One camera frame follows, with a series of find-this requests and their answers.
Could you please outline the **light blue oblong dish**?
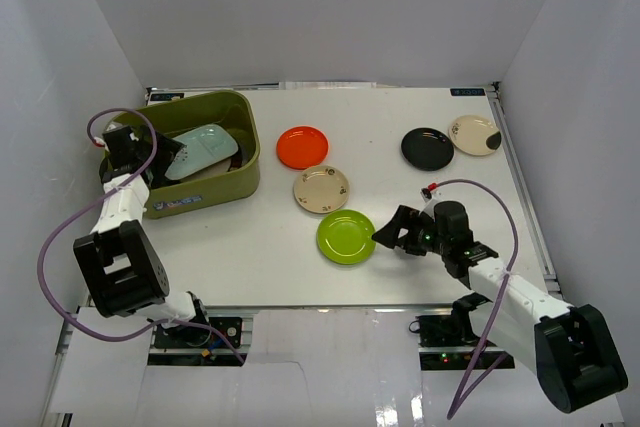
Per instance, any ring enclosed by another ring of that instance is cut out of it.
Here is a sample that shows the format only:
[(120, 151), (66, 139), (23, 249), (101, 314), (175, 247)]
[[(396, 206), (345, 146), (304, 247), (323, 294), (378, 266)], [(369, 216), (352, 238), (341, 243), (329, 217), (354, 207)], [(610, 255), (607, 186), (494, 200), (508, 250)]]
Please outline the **light blue oblong dish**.
[(182, 180), (232, 157), (239, 146), (234, 137), (217, 124), (206, 124), (174, 137), (182, 147), (165, 172), (172, 181)]

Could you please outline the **lime green round plate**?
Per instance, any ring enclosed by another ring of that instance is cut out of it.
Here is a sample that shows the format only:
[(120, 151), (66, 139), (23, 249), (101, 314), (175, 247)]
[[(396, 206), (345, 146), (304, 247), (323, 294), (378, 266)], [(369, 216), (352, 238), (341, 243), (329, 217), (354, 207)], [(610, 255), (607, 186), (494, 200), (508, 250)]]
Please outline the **lime green round plate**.
[(375, 250), (375, 228), (363, 213), (342, 209), (326, 216), (316, 232), (316, 244), (330, 261), (352, 266), (366, 261)]

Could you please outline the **large black rimmed beige plate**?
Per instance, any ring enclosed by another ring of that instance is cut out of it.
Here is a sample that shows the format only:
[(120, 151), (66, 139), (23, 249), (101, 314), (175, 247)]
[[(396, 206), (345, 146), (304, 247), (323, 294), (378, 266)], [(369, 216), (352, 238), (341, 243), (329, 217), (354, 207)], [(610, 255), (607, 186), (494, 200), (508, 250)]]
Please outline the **large black rimmed beige plate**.
[(203, 180), (211, 177), (217, 177), (223, 175), (229, 171), (234, 171), (241, 168), (246, 161), (245, 149), (239, 144), (238, 150), (229, 158), (226, 158), (220, 162), (212, 164), (194, 174), (182, 179), (182, 182), (190, 182)]

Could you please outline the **beige plate with characters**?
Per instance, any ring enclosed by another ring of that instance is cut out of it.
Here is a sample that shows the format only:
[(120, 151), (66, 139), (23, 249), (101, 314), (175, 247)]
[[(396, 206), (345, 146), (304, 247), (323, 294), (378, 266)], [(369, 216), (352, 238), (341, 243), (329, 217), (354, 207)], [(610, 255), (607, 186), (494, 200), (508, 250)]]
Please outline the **beige plate with characters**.
[(314, 214), (329, 214), (349, 199), (350, 183), (337, 168), (316, 165), (301, 172), (293, 183), (293, 194), (300, 207)]

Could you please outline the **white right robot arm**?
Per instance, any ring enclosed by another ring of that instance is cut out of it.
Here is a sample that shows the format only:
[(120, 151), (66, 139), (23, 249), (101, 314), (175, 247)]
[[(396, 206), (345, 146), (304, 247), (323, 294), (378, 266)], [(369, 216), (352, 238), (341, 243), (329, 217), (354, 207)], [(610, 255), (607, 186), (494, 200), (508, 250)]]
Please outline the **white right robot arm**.
[(486, 336), (535, 375), (559, 411), (574, 412), (628, 387), (602, 313), (508, 272), (497, 252), (475, 240), (461, 203), (437, 202), (428, 212), (401, 206), (372, 239), (410, 255), (439, 255), (471, 291), (453, 304), (453, 337), (472, 346)]

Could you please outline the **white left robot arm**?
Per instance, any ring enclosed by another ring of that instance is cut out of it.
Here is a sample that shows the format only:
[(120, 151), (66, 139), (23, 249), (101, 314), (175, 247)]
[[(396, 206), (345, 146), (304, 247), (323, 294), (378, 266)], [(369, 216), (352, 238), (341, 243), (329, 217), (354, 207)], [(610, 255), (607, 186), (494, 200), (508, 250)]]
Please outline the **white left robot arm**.
[(106, 155), (99, 176), (108, 197), (91, 232), (73, 244), (93, 303), (106, 318), (163, 319), (167, 335), (202, 345), (212, 325), (202, 302), (190, 291), (170, 289), (142, 226), (150, 188), (163, 178), (182, 145), (147, 126), (116, 125), (101, 140)]

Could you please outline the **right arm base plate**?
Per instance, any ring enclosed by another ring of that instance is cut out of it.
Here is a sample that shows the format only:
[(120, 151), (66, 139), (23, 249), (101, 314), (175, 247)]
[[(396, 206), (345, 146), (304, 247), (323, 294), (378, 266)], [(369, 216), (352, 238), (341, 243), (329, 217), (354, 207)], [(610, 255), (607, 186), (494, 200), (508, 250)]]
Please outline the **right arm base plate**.
[(418, 337), (423, 372), (465, 371), (478, 343), (478, 338), (463, 335), (451, 315), (417, 316), (408, 330)]

